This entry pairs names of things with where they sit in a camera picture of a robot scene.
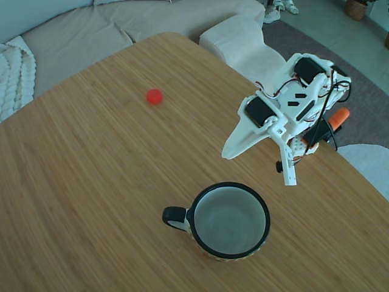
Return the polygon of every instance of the red ball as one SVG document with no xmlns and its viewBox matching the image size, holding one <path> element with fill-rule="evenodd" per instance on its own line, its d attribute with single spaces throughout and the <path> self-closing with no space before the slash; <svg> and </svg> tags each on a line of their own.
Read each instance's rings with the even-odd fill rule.
<svg viewBox="0 0 389 292">
<path fill-rule="evenodd" d="M 158 103 L 161 103 L 164 99 L 164 95 L 162 94 L 162 91 L 159 89 L 150 89 L 147 91 L 147 101 L 152 105 L 157 105 Z"/>
</svg>

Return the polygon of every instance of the black mug rim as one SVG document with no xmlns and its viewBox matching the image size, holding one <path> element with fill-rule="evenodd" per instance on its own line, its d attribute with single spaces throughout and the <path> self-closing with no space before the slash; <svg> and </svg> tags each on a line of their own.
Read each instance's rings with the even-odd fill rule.
<svg viewBox="0 0 389 292">
<path fill-rule="evenodd" d="M 248 251 L 242 252 L 240 254 L 224 254 L 222 252 L 215 251 L 214 249 L 207 246 L 201 240 L 201 238 L 196 230 L 195 209 L 196 209 L 198 203 L 200 202 L 200 200 L 202 199 L 203 196 L 205 196 L 206 194 L 208 194 L 212 190 L 218 189 L 220 187 L 236 187 L 238 189 L 243 189 L 246 192 L 249 192 L 251 195 L 253 195 L 259 201 L 259 203 L 261 204 L 263 211 L 265 213 L 265 221 L 266 221 L 265 222 L 265 230 L 263 232 L 261 239 L 253 248 L 250 248 Z M 192 233 L 194 239 L 197 241 L 197 243 L 201 246 L 201 248 L 204 249 L 205 251 L 207 251 L 208 253 L 210 253 L 216 257 L 223 258 L 223 259 L 239 259 L 239 258 L 246 257 L 246 256 L 250 255 L 251 253 L 255 252 L 256 250 L 258 250 L 261 247 L 261 245 L 265 242 L 265 240 L 270 232 L 270 212 L 266 206 L 265 201 L 262 199 L 262 197 L 256 191 L 254 191 L 250 187 L 248 187 L 244 184 L 238 183 L 238 182 L 219 182 L 217 184 L 213 184 L 212 186 L 209 186 L 206 189 L 204 189 L 196 197 L 196 199 L 194 199 L 192 206 L 189 208 L 189 210 L 187 212 L 187 220 L 189 221 L 189 224 L 190 224 L 191 233 Z"/>
</svg>

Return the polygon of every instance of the orange part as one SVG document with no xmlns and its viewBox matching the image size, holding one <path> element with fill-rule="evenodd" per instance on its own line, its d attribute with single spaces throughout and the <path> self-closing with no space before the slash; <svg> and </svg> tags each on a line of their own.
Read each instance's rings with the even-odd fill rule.
<svg viewBox="0 0 389 292">
<path fill-rule="evenodd" d="M 328 123 L 331 125 L 332 130 L 335 131 L 349 116 L 350 110 L 348 108 L 340 108 L 328 119 Z"/>
<path fill-rule="evenodd" d="M 303 137 L 301 137 L 301 141 L 302 141 L 302 143 L 304 143 L 305 145 L 308 145 L 308 141 L 305 140 Z M 314 147 L 316 146 L 316 144 L 317 144 L 317 143 L 315 143 L 314 145 L 312 145 L 312 146 L 310 147 L 310 149 L 314 148 Z"/>
</svg>

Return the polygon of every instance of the gray rug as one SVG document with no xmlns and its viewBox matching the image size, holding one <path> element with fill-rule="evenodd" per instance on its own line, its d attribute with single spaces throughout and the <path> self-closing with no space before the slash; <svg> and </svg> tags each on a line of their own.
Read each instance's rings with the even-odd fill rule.
<svg viewBox="0 0 389 292">
<path fill-rule="evenodd" d="M 349 100 L 336 104 L 327 113 L 330 116 L 342 106 L 351 111 L 343 129 L 336 134 L 339 147 L 376 144 L 389 148 L 389 96 L 338 55 L 282 21 L 264 26 L 263 34 L 265 43 L 285 59 L 294 53 L 315 54 L 333 61 L 351 77 L 353 90 Z"/>
</svg>

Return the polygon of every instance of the shoe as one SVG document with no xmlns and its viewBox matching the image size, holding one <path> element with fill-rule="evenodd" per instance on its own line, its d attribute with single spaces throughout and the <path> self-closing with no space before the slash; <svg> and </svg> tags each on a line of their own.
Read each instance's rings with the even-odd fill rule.
<svg viewBox="0 0 389 292">
<path fill-rule="evenodd" d="M 265 17 L 263 19 L 263 23 L 270 24 L 280 19 L 281 19 L 280 9 L 272 5 L 268 5 L 265 10 Z"/>
<path fill-rule="evenodd" d="M 274 6 L 275 8 L 278 8 L 279 11 L 284 11 L 284 10 L 285 10 L 285 5 L 284 5 L 284 3 L 282 2 L 282 0 L 274 0 L 273 6 Z"/>
<path fill-rule="evenodd" d="M 291 14 L 298 14 L 298 8 L 294 5 L 293 0 L 283 0 L 283 5 L 286 8 L 286 11 Z"/>
</svg>

